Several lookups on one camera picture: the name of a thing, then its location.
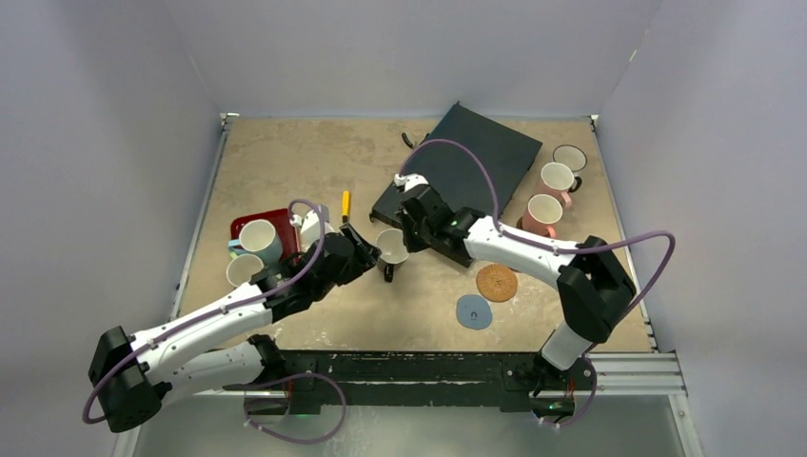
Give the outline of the woven cork coaster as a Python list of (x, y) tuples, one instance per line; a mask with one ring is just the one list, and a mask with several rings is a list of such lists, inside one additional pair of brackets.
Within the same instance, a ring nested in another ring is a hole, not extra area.
[(518, 285), (515, 272), (502, 264), (487, 265), (479, 270), (476, 277), (479, 294), (494, 303), (502, 303), (514, 298)]

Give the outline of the blue grey smiley coaster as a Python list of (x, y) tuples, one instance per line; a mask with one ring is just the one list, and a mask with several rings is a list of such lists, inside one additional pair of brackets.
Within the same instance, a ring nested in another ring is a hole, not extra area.
[(456, 318), (461, 326), (474, 330), (486, 329), (493, 321), (491, 307), (478, 294), (465, 294), (457, 300)]

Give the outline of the pink mug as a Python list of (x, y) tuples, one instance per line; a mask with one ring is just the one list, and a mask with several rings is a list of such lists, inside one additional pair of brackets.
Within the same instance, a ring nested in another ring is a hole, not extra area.
[(562, 163), (550, 162), (541, 168), (537, 194), (553, 196), (568, 209), (572, 206), (571, 194), (577, 191), (581, 184), (582, 179), (569, 167)]
[(557, 238), (556, 224), (563, 216), (561, 203), (547, 194), (533, 195), (523, 213), (523, 230), (548, 238)]

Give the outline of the pink mug front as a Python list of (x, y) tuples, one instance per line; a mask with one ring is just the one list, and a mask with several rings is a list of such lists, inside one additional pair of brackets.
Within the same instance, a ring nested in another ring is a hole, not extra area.
[(562, 163), (550, 162), (541, 168), (537, 194), (553, 196), (568, 209), (572, 206), (571, 194), (577, 191), (581, 184), (582, 179), (569, 167)]

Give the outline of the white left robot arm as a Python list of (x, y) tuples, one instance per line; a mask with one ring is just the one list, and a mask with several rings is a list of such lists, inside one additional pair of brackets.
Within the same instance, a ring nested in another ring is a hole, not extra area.
[(274, 340), (258, 328), (309, 309), (375, 268), (381, 253), (344, 224), (185, 317), (135, 333), (107, 330), (90, 363), (89, 401), (119, 433), (199, 391), (278, 386), (290, 372)]

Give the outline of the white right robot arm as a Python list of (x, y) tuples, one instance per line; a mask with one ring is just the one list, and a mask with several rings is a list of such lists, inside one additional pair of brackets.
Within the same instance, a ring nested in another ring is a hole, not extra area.
[(534, 363), (536, 378), (546, 387), (567, 380), (588, 349), (608, 340), (637, 294), (598, 237), (575, 243), (500, 227), (479, 210), (452, 210), (428, 184), (401, 186), (400, 197), (396, 215), (408, 251), (431, 248), (464, 267), (476, 260), (502, 264), (558, 292), (563, 319)]

